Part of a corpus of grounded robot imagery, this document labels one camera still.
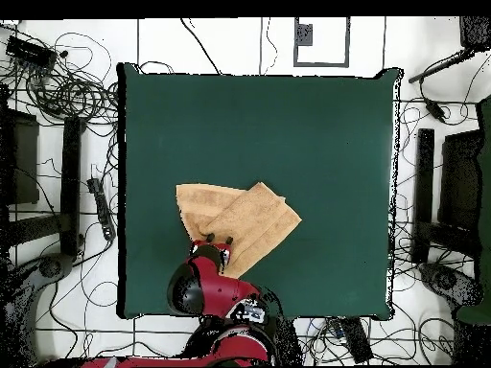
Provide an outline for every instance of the tan cloth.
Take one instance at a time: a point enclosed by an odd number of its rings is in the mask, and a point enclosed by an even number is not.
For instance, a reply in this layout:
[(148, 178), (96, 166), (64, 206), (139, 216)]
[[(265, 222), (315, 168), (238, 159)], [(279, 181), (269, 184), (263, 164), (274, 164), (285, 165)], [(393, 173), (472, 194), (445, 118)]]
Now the tan cloth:
[(250, 190), (205, 184), (176, 186), (177, 206), (191, 240), (210, 233), (215, 242), (234, 241), (224, 275), (239, 278), (267, 256), (301, 218), (284, 197), (259, 182)]

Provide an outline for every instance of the black device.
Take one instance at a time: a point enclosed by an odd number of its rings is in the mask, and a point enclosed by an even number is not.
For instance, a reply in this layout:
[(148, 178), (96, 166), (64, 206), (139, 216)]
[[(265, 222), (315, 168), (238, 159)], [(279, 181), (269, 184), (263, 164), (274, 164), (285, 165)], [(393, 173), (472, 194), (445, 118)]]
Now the black device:
[(31, 177), (21, 171), (13, 174), (14, 193), (8, 196), (8, 203), (37, 203), (39, 190), (35, 183), (37, 176), (37, 138), (39, 136), (39, 123), (32, 114), (9, 109), (13, 120), (13, 151), (18, 168), (21, 168)]
[(13, 35), (9, 37), (6, 54), (16, 60), (20, 66), (31, 68), (43, 74), (51, 72), (57, 62), (55, 51), (16, 38)]
[(491, 48), (491, 17), (460, 17), (460, 45), (477, 51)]
[(97, 206), (97, 216), (99, 223), (103, 227), (104, 238), (108, 242), (112, 242), (116, 238), (116, 230), (112, 223), (111, 214), (105, 198), (105, 193), (101, 181), (97, 178), (91, 178), (87, 180), (87, 186), (89, 192), (94, 195)]
[(346, 338), (346, 347), (355, 362), (360, 364), (373, 358), (372, 349), (364, 332), (361, 319), (359, 317), (344, 317), (341, 318), (339, 323)]
[(455, 318), (461, 306), (481, 301), (481, 286), (463, 272), (442, 264), (421, 264), (419, 270), (423, 285), (446, 299), (454, 317), (453, 365), (490, 365), (491, 326), (469, 325)]
[(483, 145), (484, 133), (480, 129), (445, 137), (438, 209), (440, 223), (465, 230), (478, 227), (480, 173), (477, 157)]

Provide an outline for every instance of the plug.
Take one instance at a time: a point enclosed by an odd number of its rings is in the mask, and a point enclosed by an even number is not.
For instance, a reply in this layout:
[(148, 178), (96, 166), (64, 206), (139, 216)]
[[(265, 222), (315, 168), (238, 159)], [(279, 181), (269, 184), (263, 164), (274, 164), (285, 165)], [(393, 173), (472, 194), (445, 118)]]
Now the plug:
[(443, 112), (443, 109), (438, 105), (438, 103), (427, 100), (426, 109), (436, 120), (445, 123), (443, 120), (445, 118), (445, 113)]

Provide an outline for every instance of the black bar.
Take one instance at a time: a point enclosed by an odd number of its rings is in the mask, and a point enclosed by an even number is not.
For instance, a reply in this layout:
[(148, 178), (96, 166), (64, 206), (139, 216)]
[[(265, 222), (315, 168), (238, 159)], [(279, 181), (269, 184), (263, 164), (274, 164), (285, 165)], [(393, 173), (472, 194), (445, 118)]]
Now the black bar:
[(433, 154), (434, 129), (420, 128), (416, 137), (416, 162), (414, 166), (413, 239), (410, 243), (410, 260), (425, 263), (430, 253), (430, 240), (420, 231), (420, 223), (432, 222), (433, 205)]
[(24, 218), (10, 223), (9, 241), (11, 246), (32, 242), (59, 233), (60, 227), (63, 232), (70, 230), (70, 217), (47, 215)]
[(373, 358), (372, 349), (363, 330), (361, 319), (348, 317), (341, 319), (340, 324), (346, 337), (346, 346), (355, 362), (360, 364)]
[(418, 233), (422, 241), (443, 245), (449, 250), (471, 258), (476, 258), (482, 249), (477, 231), (463, 230), (440, 223), (419, 222)]
[(70, 228), (59, 234), (61, 253), (77, 256), (79, 251), (79, 210), (81, 188), (81, 138), (85, 123), (80, 117), (67, 117), (63, 131), (60, 211), (69, 217)]

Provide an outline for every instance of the green table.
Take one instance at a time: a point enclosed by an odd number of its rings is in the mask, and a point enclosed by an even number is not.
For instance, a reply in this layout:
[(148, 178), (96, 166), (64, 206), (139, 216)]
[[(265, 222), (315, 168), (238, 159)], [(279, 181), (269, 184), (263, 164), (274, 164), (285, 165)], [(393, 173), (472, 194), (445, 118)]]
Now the green table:
[(172, 314), (167, 285), (189, 247), (176, 184), (263, 181), (303, 221), (243, 278), (276, 292), (289, 317), (389, 318), (399, 70), (377, 79), (140, 75), (125, 64), (118, 74), (127, 140), (120, 314)]

